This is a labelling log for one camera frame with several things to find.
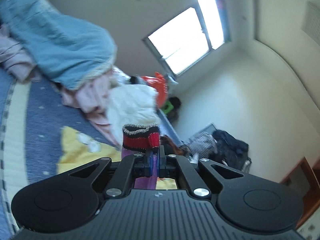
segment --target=white plush fabric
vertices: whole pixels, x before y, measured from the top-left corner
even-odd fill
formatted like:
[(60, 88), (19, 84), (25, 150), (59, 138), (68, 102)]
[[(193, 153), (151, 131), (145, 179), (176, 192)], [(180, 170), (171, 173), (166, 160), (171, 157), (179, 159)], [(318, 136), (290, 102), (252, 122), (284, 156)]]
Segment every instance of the white plush fabric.
[(156, 114), (158, 92), (146, 85), (123, 85), (110, 90), (106, 116), (111, 132), (119, 144), (123, 142), (124, 124), (160, 124)]

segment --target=ribbed black surface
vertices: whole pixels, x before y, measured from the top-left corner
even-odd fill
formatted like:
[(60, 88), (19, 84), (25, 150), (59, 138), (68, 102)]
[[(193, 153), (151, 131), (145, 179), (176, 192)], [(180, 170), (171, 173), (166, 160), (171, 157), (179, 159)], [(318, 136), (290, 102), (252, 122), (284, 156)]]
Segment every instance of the ribbed black surface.
[(133, 189), (124, 199), (109, 200), (86, 225), (65, 233), (22, 230), (15, 240), (254, 240), (302, 239), (294, 231), (254, 235), (227, 224), (208, 201), (195, 200), (185, 190)]

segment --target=silver screw head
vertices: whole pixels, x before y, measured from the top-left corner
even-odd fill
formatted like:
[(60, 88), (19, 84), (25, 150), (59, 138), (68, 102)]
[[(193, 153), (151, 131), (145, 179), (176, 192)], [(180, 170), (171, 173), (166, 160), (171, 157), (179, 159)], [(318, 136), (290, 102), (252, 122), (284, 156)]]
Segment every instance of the silver screw head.
[(193, 193), (199, 197), (205, 197), (207, 195), (209, 195), (209, 190), (205, 189), (205, 188), (196, 188)]
[(111, 197), (116, 197), (121, 195), (122, 191), (119, 190), (118, 188), (110, 188), (106, 191), (106, 194), (111, 196)]

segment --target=window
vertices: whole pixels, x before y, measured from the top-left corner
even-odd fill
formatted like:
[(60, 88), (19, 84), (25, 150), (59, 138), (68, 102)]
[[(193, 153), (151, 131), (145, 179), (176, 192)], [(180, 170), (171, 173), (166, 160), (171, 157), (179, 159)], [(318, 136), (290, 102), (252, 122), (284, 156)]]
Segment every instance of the window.
[(177, 76), (228, 40), (224, 0), (198, 0), (143, 41)]

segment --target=black item on bed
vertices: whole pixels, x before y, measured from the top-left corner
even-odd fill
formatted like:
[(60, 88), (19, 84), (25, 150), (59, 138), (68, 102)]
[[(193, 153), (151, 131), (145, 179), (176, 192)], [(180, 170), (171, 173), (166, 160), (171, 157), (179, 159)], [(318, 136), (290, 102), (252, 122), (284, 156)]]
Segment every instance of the black item on bed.
[(235, 139), (232, 135), (222, 130), (214, 131), (212, 136), (217, 141), (218, 153), (212, 152), (209, 159), (227, 164), (237, 170), (242, 170), (244, 164), (249, 162), (249, 166), (246, 166), (246, 172), (249, 172), (251, 159), (248, 157), (249, 145), (247, 143)]
[(179, 119), (179, 109), (181, 107), (181, 101), (177, 97), (170, 97), (168, 99), (170, 104), (172, 104), (173, 109), (166, 113), (166, 116), (170, 123), (173, 123)]

